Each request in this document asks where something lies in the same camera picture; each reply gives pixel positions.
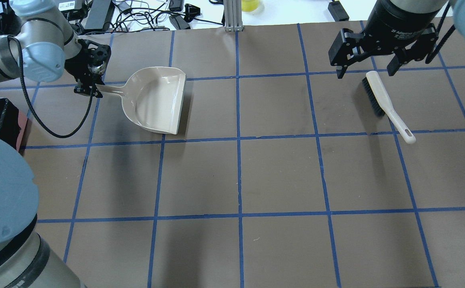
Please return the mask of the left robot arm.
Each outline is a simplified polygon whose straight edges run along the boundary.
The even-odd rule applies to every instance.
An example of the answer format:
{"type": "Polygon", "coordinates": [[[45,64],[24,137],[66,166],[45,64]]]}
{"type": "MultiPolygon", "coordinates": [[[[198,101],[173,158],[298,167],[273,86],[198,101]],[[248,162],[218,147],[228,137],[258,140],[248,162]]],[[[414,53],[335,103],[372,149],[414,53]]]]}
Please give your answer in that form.
{"type": "MultiPolygon", "coordinates": [[[[70,73],[75,92],[88,96],[84,120],[111,56],[106,44],[80,39],[52,0],[11,0],[20,19],[17,35],[0,35],[0,83],[20,80],[30,113],[25,78],[53,82],[70,73]]],[[[84,282],[35,230],[39,192],[19,153],[26,115],[0,98],[0,288],[84,288],[84,282]]]]}

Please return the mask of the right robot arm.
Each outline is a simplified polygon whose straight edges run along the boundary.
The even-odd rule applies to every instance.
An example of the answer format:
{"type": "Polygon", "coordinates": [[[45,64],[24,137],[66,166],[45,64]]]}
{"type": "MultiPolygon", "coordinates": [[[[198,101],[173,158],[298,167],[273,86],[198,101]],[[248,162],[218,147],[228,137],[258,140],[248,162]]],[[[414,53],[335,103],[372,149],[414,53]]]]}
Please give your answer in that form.
{"type": "Polygon", "coordinates": [[[411,61],[432,62],[456,31],[465,40],[465,0],[377,0],[361,32],[338,32],[328,58],[341,79],[352,64],[393,55],[393,76],[411,61]]]}

